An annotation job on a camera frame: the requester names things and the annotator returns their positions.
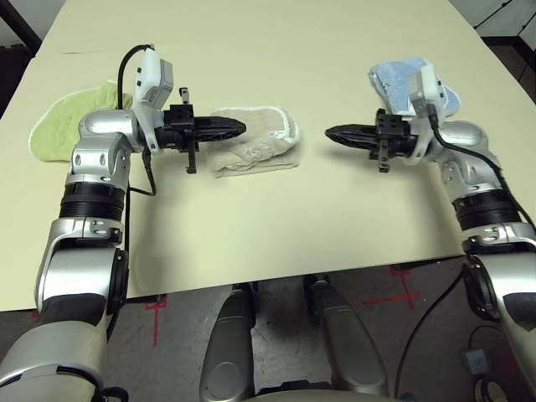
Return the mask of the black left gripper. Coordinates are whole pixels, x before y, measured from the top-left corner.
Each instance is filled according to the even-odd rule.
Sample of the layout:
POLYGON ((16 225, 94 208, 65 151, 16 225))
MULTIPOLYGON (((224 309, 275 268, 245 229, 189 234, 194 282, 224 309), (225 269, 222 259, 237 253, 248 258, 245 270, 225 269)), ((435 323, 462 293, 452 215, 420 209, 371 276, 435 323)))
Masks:
POLYGON ((163 126, 157 129, 157 143, 161 149, 186 152, 188 154, 186 172, 195 174, 197 142, 221 142, 235 138, 245 132, 246 125, 241 121, 222 116, 194 118, 188 88, 181 87, 179 94, 181 103, 170 105, 169 109, 163 112, 163 126))

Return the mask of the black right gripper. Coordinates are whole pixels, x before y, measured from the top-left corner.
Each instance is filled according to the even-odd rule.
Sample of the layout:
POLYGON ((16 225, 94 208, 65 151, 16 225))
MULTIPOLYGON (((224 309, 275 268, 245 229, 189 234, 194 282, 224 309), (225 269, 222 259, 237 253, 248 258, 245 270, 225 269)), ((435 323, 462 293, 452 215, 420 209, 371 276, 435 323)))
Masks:
POLYGON ((347 124, 333 126, 325 131, 332 141, 345 147, 372 147, 368 158, 376 160, 380 173, 388 173, 389 160, 410 157, 415 150, 417 136, 410 132, 410 124, 400 115, 378 109, 375 126, 347 124))

